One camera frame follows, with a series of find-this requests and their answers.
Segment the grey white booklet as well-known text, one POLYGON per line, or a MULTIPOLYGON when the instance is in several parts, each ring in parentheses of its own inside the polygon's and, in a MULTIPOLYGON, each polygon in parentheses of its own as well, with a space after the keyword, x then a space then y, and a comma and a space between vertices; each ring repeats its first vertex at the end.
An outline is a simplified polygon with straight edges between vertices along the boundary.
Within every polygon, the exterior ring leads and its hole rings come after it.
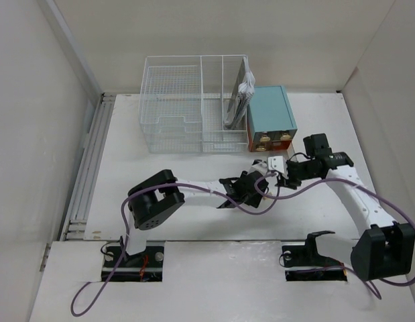
POLYGON ((249 67, 248 58, 243 56, 236 82, 227 108, 225 128, 235 130, 243 117, 251 98, 255 94, 255 77, 249 67))

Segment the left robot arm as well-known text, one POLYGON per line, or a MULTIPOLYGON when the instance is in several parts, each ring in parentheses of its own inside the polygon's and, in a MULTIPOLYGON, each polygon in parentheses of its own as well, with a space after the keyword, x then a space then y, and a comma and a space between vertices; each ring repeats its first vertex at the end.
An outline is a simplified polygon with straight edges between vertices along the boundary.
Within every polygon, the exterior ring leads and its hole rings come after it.
POLYGON ((128 266, 139 264, 146 241, 136 231, 160 226, 183 205, 239 209, 249 215, 263 215, 276 204, 266 203, 263 194, 268 191, 267 180, 257 170, 206 182, 182 180, 170 169, 161 170, 133 187, 121 204, 121 215, 124 217, 128 208, 133 225, 124 220, 125 235, 121 237, 119 257, 128 266))

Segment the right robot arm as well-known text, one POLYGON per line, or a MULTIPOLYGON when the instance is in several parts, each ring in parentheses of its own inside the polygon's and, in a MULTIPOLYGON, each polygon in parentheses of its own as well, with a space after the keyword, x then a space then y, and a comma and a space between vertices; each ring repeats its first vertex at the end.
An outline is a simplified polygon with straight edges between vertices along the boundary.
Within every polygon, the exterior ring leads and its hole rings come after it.
POLYGON ((313 179, 326 183, 351 216, 359 239, 345 239, 333 231, 309 233, 304 244, 284 246, 286 267, 334 266, 348 263, 363 281, 385 279, 410 272, 415 244, 411 221, 398 223, 382 206, 385 200, 367 190, 353 161, 344 152, 333 152, 323 133, 304 138, 306 160, 268 158, 268 169, 278 173, 278 187, 305 190, 313 179))

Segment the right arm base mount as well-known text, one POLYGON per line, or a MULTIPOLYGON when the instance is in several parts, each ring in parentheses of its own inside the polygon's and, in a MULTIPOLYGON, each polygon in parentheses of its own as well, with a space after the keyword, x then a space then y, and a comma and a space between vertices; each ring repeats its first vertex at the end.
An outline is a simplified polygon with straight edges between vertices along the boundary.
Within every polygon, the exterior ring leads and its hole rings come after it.
POLYGON ((333 231, 309 233, 304 241, 287 241, 282 244, 285 279, 287 282, 347 281, 344 265, 336 259, 318 252, 318 238, 336 236, 333 231))

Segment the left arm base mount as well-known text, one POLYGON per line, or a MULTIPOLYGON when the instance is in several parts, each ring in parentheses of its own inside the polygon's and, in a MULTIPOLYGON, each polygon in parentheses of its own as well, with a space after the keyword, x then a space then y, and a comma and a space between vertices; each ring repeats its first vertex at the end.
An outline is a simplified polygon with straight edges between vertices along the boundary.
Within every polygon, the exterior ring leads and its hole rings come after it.
MULTIPOLYGON (((101 247, 103 266, 101 281, 105 282, 121 255, 123 240, 108 241, 101 247)), ((149 241, 146 249, 138 254, 126 254, 111 282, 161 282, 163 279, 163 264, 165 257, 165 243, 163 241, 149 241)))

